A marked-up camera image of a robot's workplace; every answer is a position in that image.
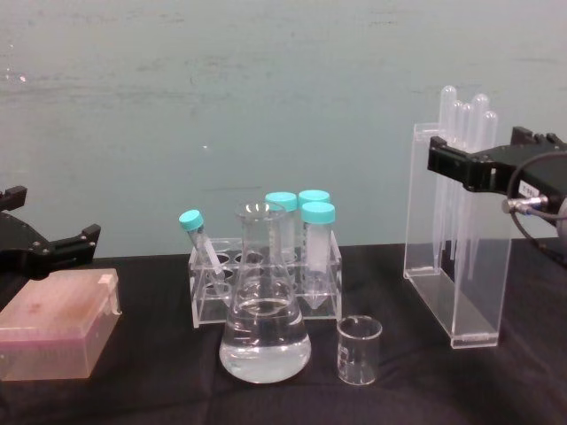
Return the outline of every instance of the black tablecloth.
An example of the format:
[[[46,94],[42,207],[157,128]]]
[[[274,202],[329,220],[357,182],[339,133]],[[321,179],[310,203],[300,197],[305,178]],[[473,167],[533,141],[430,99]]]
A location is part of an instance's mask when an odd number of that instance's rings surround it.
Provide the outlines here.
[[[403,246],[341,249],[344,311],[384,325],[380,380],[336,374],[333,321],[309,321],[313,353],[287,382],[255,386],[218,360],[222,326],[192,327],[187,256],[99,259],[124,314],[88,380],[0,383],[0,423],[567,423],[567,273],[512,251],[498,348],[454,351],[401,278]]]

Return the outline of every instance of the glass flask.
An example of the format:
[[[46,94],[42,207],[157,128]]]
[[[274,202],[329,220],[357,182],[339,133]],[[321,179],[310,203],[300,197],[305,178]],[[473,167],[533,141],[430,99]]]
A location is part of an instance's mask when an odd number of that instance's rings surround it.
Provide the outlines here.
[[[222,365],[249,383],[276,383],[309,361],[311,342],[282,258],[281,220],[271,202],[240,205],[242,259],[219,355]]]

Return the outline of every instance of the teal wall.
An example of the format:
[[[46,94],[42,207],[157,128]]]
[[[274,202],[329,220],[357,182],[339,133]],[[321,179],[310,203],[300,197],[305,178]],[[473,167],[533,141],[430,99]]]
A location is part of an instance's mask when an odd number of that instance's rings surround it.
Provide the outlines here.
[[[341,244],[404,240],[415,122],[446,84],[567,138],[564,0],[0,0],[0,186],[98,256],[238,236],[239,200],[321,188]]]

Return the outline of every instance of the small beaker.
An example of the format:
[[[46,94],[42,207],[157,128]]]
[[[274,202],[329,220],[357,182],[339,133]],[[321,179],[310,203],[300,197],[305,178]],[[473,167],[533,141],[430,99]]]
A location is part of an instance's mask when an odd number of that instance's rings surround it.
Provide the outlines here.
[[[282,257],[278,204],[249,202],[237,209],[243,250],[219,355],[236,378],[276,383],[309,361],[311,342]]]
[[[368,385],[378,377],[382,325],[369,316],[348,316],[337,323],[338,377],[351,385]]]

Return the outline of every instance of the box lid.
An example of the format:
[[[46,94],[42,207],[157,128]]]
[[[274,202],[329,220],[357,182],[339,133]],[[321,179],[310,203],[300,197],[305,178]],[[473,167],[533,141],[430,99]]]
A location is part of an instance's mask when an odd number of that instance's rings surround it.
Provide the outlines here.
[[[28,281],[0,312],[0,343],[83,338],[97,316],[118,314],[115,269],[64,270]]]

